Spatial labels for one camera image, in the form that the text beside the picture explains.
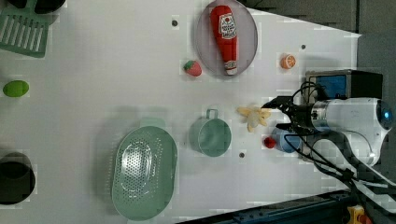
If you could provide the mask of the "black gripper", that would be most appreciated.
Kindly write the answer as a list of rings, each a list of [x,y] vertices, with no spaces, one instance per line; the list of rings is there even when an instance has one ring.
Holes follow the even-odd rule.
[[[315,128],[311,121],[311,105],[296,105],[291,96],[277,96],[265,103],[262,108],[280,108],[290,119],[289,123],[278,123],[276,127],[297,134],[312,133]]]

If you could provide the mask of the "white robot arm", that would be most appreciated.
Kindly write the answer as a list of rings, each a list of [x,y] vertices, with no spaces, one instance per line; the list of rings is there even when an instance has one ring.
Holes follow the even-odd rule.
[[[355,191],[363,204],[395,213],[395,183],[374,169],[392,129],[391,108],[377,98],[348,98],[296,105],[278,96],[263,105],[290,119],[277,125],[304,140],[308,158],[324,174]]]

